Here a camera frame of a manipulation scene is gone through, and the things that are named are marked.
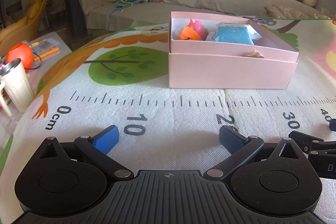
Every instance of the black ribbed plate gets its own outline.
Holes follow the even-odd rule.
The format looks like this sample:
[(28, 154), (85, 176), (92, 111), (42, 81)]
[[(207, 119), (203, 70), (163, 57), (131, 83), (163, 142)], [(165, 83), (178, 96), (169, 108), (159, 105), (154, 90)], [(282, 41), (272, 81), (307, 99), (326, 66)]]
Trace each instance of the black ribbed plate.
[(20, 224), (322, 224), (313, 213), (278, 218), (255, 213), (230, 194), (222, 182), (199, 171), (139, 171), (116, 182), (97, 206), (75, 216), (48, 218), (27, 212)]

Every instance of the folded blanket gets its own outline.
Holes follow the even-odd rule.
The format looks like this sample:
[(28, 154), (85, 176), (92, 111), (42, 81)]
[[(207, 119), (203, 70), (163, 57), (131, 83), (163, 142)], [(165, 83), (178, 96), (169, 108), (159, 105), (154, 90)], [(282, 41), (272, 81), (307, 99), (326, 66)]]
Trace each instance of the folded blanket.
[(298, 10), (295, 10), (290, 7), (282, 6), (282, 5), (266, 5), (265, 10), (268, 13), (269, 17), (273, 18), (287, 18), (287, 19), (303, 19), (303, 18), (324, 18), (330, 19), (330, 17), (322, 15), (322, 14), (310, 14), (303, 13)]

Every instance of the play mat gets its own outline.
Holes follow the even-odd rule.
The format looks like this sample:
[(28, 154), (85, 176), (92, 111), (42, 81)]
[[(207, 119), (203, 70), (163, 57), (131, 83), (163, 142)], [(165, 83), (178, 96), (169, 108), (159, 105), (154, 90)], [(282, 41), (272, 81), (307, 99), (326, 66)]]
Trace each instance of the play mat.
[[(41, 79), (2, 155), (2, 161), (7, 158), (0, 176), (2, 223), (22, 214), (15, 181), (48, 136), (72, 142), (115, 124), (120, 140), (108, 155), (135, 174), (140, 169), (203, 173), (229, 156), (218, 138), (222, 125), (266, 142), (278, 142), (292, 130), (336, 140), (328, 128), (328, 120), (336, 118), (335, 21), (256, 21), (299, 50), (286, 90), (168, 88), (168, 24), (105, 35), (61, 59)], [(230, 68), (213, 69), (220, 77)], [(336, 180), (321, 180), (315, 213), (336, 224)]]

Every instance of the orange giraffe print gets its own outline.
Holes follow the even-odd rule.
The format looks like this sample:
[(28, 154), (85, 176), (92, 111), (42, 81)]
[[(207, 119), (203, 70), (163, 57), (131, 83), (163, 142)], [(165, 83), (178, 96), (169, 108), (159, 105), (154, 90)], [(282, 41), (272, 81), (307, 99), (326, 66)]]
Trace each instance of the orange giraffe print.
[(113, 48), (117, 47), (120, 44), (123, 45), (132, 45), (137, 42), (142, 43), (153, 43), (156, 41), (168, 42), (168, 32), (159, 33), (157, 35), (137, 34), (130, 35), (126, 37), (119, 37), (112, 40), (108, 40), (101, 43), (95, 42), (93, 40), (84, 47), (74, 51), (73, 53), (67, 55), (63, 59), (59, 60), (48, 72), (41, 78), (40, 85), (43, 87), (41, 91), (37, 94), (36, 98), (43, 96), (43, 101), (41, 106), (38, 108), (32, 119), (38, 119), (41, 115), (43, 118), (47, 116), (48, 113), (48, 99), (50, 95), (50, 90), (60, 84), (63, 80), (68, 78), (80, 65), (82, 65), (95, 51), (100, 48)]

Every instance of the blue packet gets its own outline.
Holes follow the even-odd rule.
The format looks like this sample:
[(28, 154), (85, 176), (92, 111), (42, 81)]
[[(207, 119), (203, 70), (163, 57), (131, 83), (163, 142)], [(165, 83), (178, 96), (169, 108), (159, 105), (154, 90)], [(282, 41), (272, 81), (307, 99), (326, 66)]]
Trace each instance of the blue packet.
[(247, 24), (221, 22), (217, 27), (216, 42), (254, 45)]

